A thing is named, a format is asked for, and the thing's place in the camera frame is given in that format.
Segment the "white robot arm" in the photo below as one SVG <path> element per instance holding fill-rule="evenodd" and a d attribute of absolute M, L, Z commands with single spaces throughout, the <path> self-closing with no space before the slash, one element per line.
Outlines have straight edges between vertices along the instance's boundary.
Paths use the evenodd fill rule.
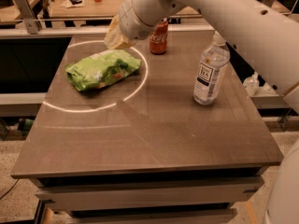
<path fill-rule="evenodd" d="M 184 7 L 197 10 L 299 112 L 299 23 L 256 0 L 124 0 L 106 46 L 131 47 Z"/>

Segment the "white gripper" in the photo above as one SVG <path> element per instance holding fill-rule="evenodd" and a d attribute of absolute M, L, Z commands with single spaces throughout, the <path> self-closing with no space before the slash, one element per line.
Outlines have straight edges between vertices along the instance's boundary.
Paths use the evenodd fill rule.
<path fill-rule="evenodd" d="M 134 0 L 124 0 L 119 16 L 113 17 L 105 36 L 108 49 L 128 49 L 136 40 L 146 39 L 154 30 L 154 19 L 147 10 L 141 10 Z"/>

